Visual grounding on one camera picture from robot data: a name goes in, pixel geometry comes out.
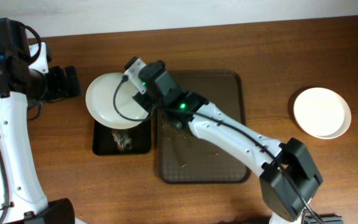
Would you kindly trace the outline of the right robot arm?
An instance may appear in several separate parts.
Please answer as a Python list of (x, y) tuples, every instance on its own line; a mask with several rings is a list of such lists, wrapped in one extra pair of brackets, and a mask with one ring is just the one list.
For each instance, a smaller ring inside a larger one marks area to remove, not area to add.
[(324, 222), (309, 205), (323, 178), (301, 141), (283, 143), (230, 118), (200, 94), (183, 90), (161, 60), (146, 64), (134, 57), (125, 69), (141, 107), (161, 111), (172, 126), (220, 147), (259, 178), (262, 198), (273, 212), (270, 223), (303, 223), (305, 212)]

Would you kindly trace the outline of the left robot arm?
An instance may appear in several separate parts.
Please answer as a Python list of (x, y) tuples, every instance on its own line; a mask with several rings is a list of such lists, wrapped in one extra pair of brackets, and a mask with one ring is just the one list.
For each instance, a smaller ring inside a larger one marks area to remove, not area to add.
[(0, 52), (0, 223), (79, 223), (68, 198), (48, 201), (30, 147), (28, 108), (81, 93), (74, 67), (46, 63)]

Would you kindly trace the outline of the pale green plate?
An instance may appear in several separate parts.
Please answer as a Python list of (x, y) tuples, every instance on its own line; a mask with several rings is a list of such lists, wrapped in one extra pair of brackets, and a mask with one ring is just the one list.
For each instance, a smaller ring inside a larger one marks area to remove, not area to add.
[(112, 129), (130, 129), (149, 113), (133, 97), (137, 88), (129, 81), (118, 86), (122, 73), (107, 73), (91, 82), (86, 91), (86, 106), (91, 116)]

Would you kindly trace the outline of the cream plate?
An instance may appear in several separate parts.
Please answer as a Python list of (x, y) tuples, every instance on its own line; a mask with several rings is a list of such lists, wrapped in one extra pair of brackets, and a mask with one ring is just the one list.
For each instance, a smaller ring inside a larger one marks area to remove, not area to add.
[(345, 99), (327, 88), (308, 88), (293, 102), (293, 115), (299, 127), (315, 138), (334, 139), (351, 125), (351, 109)]

